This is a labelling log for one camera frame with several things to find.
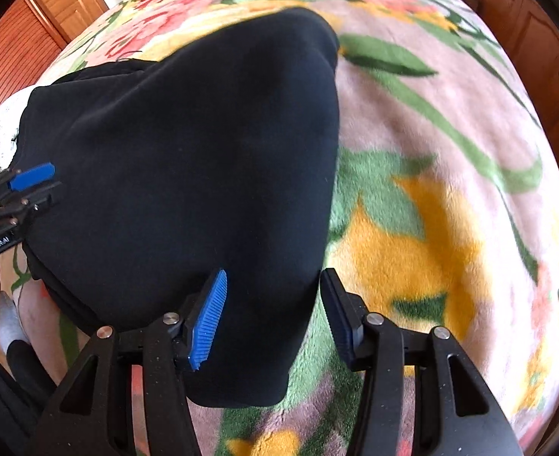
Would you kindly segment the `floral bed blanket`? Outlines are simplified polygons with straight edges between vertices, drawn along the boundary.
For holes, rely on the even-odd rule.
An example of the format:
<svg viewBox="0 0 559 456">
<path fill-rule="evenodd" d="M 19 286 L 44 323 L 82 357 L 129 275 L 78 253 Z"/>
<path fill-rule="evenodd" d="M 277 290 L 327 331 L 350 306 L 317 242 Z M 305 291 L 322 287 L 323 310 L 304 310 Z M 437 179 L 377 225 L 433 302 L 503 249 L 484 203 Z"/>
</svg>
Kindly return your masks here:
<svg viewBox="0 0 559 456">
<path fill-rule="evenodd" d="M 559 405 L 559 168 L 505 48 L 460 0 L 117 0 L 39 78 L 159 60 L 297 6 L 340 40 L 326 261 L 401 326 L 447 327 L 526 453 Z"/>
</svg>

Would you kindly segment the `black pants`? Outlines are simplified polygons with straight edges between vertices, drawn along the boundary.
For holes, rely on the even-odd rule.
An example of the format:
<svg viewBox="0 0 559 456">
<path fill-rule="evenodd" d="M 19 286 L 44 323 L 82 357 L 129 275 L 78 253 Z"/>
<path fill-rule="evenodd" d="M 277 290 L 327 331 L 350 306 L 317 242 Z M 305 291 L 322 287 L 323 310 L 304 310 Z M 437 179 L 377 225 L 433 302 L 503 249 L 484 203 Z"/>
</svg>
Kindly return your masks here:
<svg viewBox="0 0 559 456">
<path fill-rule="evenodd" d="M 221 269 L 227 299 L 188 396 L 285 397 L 327 243 L 337 58 L 331 27 L 289 8 L 31 93 L 13 165 L 50 163 L 63 190 L 24 250 L 81 331 L 148 325 Z"/>
</svg>

